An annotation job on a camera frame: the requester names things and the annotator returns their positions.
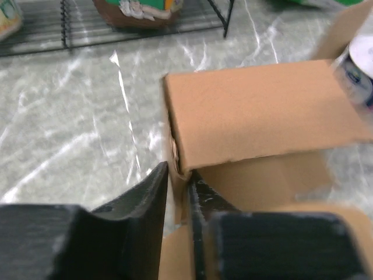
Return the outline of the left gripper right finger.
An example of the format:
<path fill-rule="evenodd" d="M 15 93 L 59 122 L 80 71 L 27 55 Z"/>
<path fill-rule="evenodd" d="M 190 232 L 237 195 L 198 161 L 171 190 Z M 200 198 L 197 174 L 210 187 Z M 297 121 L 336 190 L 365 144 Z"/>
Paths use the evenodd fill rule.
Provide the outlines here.
<path fill-rule="evenodd" d="M 309 205 L 243 212 L 196 171 L 188 182 L 195 279 L 371 279 L 370 220 Z"/>

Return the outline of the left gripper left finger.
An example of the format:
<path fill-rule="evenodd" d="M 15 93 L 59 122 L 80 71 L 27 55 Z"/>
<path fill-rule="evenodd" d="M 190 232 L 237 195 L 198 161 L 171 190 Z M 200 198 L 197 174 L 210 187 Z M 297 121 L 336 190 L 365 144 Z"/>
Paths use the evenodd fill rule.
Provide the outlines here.
<path fill-rule="evenodd" d="M 2 279 L 157 279 L 167 163 L 88 211 L 69 204 L 1 205 Z"/>

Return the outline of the brown cardboard box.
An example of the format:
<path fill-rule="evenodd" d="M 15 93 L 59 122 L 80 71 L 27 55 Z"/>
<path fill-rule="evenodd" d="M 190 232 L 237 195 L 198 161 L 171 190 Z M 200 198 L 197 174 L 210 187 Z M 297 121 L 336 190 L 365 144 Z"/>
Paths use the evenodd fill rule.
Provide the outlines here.
<path fill-rule="evenodd" d="M 188 182 L 204 182 L 243 212 L 355 211 L 372 232 L 372 110 L 353 104 L 333 63 L 372 16 L 342 12 L 308 61 L 163 78 L 175 221 L 160 279 L 195 279 Z"/>

